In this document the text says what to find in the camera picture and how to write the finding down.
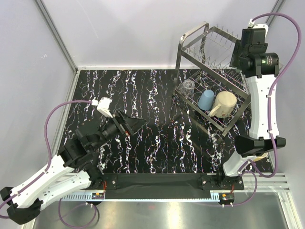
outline black marble surface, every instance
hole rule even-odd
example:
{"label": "black marble surface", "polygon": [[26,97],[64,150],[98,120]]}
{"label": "black marble surface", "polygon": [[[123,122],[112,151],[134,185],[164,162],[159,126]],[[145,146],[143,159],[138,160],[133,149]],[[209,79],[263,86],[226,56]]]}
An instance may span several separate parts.
{"label": "black marble surface", "polygon": [[[181,70],[180,80],[196,70]],[[112,99],[111,111],[122,110],[148,124],[133,136],[116,137],[100,148],[100,166],[107,173],[202,173],[214,172],[234,151],[234,137],[247,135],[251,123],[246,110],[223,142],[221,132],[200,115],[172,99],[173,70],[81,71],[73,100]],[[94,106],[72,104],[61,145],[77,127],[100,115]],[[203,131],[197,120],[208,130]],[[271,172],[267,158],[257,162]]]}

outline blue cup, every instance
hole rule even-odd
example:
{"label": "blue cup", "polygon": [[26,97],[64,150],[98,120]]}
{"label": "blue cup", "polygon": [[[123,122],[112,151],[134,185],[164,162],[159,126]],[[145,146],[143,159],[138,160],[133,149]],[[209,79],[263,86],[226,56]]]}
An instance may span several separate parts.
{"label": "blue cup", "polygon": [[214,102],[214,92],[212,90],[205,90],[201,95],[198,106],[204,111],[208,111],[212,108]]}

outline stainless steel dish rack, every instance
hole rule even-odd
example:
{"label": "stainless steel dish rack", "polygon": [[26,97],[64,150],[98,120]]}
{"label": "stainless steel dish rack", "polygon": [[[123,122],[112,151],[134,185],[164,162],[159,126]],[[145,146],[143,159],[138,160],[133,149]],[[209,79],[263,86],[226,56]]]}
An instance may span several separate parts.
{"label": "stainless steel dish rack", "polygon": [[[203,33],[184,45],[184,41],[188,37],[198,33],[201,29]],[[222,132],[222,136],[226,136],[251,102],[244,76],[236,69],[229,67],[237,38],[238,36],[234,37],[233,33],[229,34],[223,28],[220,29],[216,26],[209,28],[209,24],[204,22],[185,33],[178,45],[177,76],[174,79],[175,90],[173,95],[184,100],[192,109],[217,127]],[[195,74],[187,78],[195,83],[194,94],[190,97],[181,94],[178,89],[182,83],[179,82],[182,56],[200,68]],[[199,98],[206,89],[211,89],[216,95],[224,90],[235,94],[237,104],[229,117],[225,119],[209,117],[208,111],[203,111],[198,107]]]}

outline beige mug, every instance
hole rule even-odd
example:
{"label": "beige mug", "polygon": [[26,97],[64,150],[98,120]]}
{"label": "beige mug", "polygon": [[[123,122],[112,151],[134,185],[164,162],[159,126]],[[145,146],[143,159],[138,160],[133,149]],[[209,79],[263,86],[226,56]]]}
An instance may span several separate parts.
{"label": "beige mug", "polygon": [[236,96],[231,92],[220,92],[216,96],[215,103],[209,116],[216,116],[218,118],[226,118],[233,111],[237,103]]}

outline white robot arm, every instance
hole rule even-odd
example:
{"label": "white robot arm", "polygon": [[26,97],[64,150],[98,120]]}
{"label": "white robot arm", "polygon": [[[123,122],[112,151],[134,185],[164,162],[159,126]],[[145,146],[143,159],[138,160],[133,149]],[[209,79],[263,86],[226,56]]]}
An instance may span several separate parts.
{"label": "white robot arm", "polygon": [[[258,156],[273,150],[268,132],[268,93],[275,77],[279,74],[279,60],[276,53],[266,53],[268,44],[264,39],[268,32],[266,24],[249,27],[243,30],[241,40],[235,44],[231,66],[243,71],[251,95],[251,128],[249,137],[235,138],[235,151],[223,165],[224,175],[236,177],[240,167],[255,160]],[[277,148],[284,147],[286,141],[280,138],[276,122],[275,92],[271,100],[272,134],[275,136]]]}
{"label": "white robot arm", "polygon": [[[112,114],[108,109],[109,104],[110,99],[105,97],[99,102],[92,101],[92,105],[96,105],[97,110],[109,118],[104,126],[100,126],[96,118],[80,127],[75,137],[68,139],[52,158],[47,171],[46,165],[19,186],[5,187],[0,191],[2,200],[9,205],[7,213],[11,220],[18,224],[27,223],[67,194],[84,188],[97,189],[102,185],[103,175],[97,167],[97,149],[117,135],[135,134],[146,124],[146,120],[131,118],[121,111]],[[75,169],[79,172],[58,182]],[[27,189],[20,191],[28,184]]]}

